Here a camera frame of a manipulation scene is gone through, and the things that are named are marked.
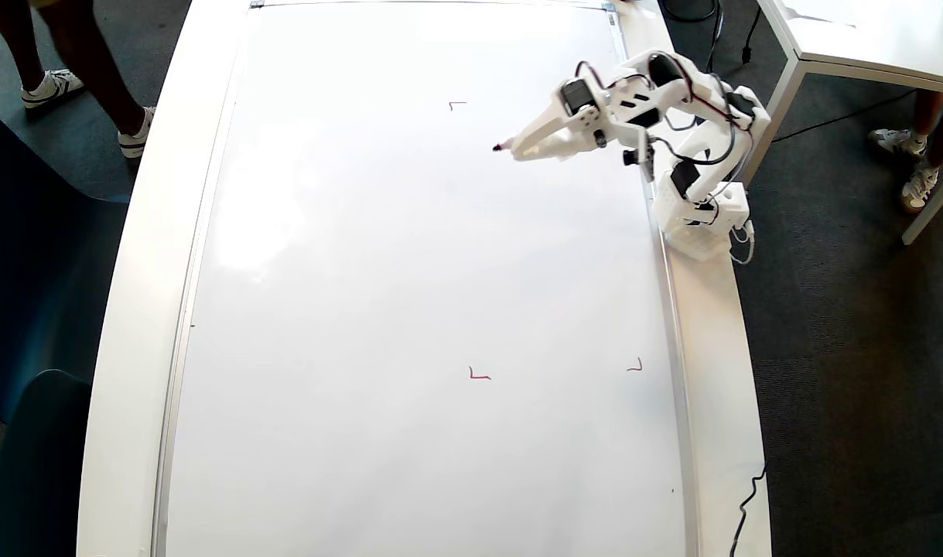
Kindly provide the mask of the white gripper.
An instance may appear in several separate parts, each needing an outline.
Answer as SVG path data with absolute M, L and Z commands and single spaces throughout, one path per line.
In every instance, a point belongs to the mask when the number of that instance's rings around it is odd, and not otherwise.
M 575 77 L 564 81 L 557 95 L 562 105 L 550 104 L 510 138 L 514 161 L 565 161 L 611 142 L 629 149 L 647 148 L 647 125 L 631 122 L 648 109 L 647 99 L 629 82 L 604 89 L 591 78 Z

